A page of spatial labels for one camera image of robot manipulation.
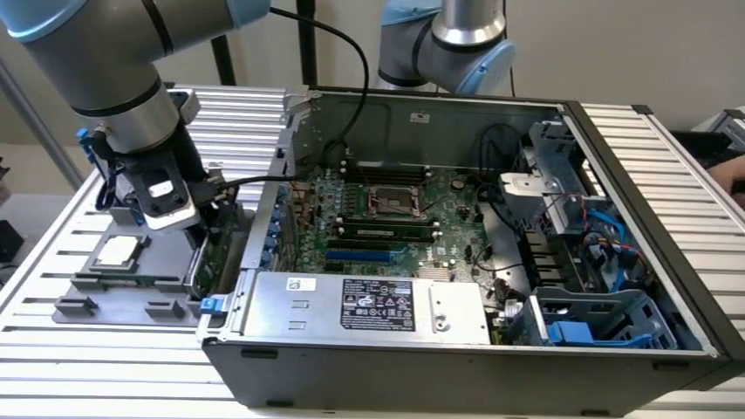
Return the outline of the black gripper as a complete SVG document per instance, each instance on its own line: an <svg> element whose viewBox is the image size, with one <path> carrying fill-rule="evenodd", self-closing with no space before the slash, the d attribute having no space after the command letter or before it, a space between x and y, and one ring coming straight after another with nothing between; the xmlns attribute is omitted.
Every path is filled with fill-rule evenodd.
<svg viewBox="0 0 745 419"><path fill-rule="evenodd" d="M234 209L234 189L226 187L219 171L211 175L205 171L185 125L177 125L170 139L179 176L203 223L226 223Z"/></svg>

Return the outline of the person's hand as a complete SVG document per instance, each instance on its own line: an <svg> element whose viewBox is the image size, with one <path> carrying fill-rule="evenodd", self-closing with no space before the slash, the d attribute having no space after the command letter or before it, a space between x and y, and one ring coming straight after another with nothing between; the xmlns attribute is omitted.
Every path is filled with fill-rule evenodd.
<svg viewBox="0 0 745 419"><path fill-rule="evenodd" d="M745 156L740 155L711 166L707 173L722 189L731 194L734 183L743 181Z"/></svg>

